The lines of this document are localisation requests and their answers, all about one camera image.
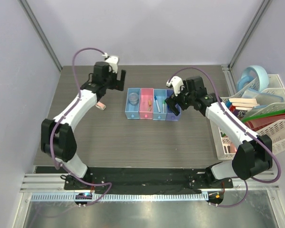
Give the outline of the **green white marker pen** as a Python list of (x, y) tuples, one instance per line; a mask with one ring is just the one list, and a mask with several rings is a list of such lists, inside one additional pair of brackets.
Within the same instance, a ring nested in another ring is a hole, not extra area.
[(162, 102), (162, 107), (163, 107), (163, 113), (166, 113), (166, 103), (165, 100)]

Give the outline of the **blue white marker pen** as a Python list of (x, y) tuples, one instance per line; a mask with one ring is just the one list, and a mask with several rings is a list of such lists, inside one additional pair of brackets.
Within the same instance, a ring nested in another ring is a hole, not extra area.
[(157, 98), (157, 96), (154, 96), (154, 100), (155, 100), (155, 103), (156, 103), (156, 107), (157, 107), (157, 111), (158, 111), (158, 113), (161, 113), (161, 110), (160, 110), (160, 106), (159, 106), (159, 102), (158, 102), (158, 98)]

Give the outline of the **clear jar of paper clips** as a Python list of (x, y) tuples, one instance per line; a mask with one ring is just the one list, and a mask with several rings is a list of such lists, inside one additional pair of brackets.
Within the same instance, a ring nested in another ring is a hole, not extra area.
[(130, 93), (128, 95), (129, 103), (133, 106), (139, 103), (139, 95), (137, 93)]

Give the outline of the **pink white mini stapler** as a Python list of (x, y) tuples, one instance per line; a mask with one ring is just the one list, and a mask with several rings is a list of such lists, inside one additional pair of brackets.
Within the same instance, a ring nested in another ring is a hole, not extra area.
[(95, 106), (102, 111), (106, 108), (106, 105), (101, 102), (97, 102)]

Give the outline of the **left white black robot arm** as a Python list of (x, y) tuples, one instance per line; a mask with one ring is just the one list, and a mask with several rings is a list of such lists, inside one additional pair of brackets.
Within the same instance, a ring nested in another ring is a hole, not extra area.
[(112, 63), (96, 62), (88, 80), (79, 87), (75, 99), (54, 119), (45, 119), (41, 124), (41, 151), (76, 176), (75, 184), (80, 189), (88, 189), (92, 178), (89, 168), (79, 158), (74, 131), (85, 114), (110, 90), (124, 90), (126, 71), (118, 70)]

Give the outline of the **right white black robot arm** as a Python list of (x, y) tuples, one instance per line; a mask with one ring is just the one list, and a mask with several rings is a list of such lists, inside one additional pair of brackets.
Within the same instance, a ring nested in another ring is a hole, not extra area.
[(217, 187), (225, 178), (238, 177), (245, 181), (272, 168), (271, 138), (267, 135), (260, 136), (247, 128), (227, 109), (216, 92), (207, 92), (200, 76), (186, 80), (173, 76), (166, 86), (173, 89), (172, 95), (165, 102), (175, 115), (180, 113), (177, 105), (182, 110), (192, 106), (214, 122), (237, 150), (233, 160), (206, 168), (205, 182), (209, 187)]

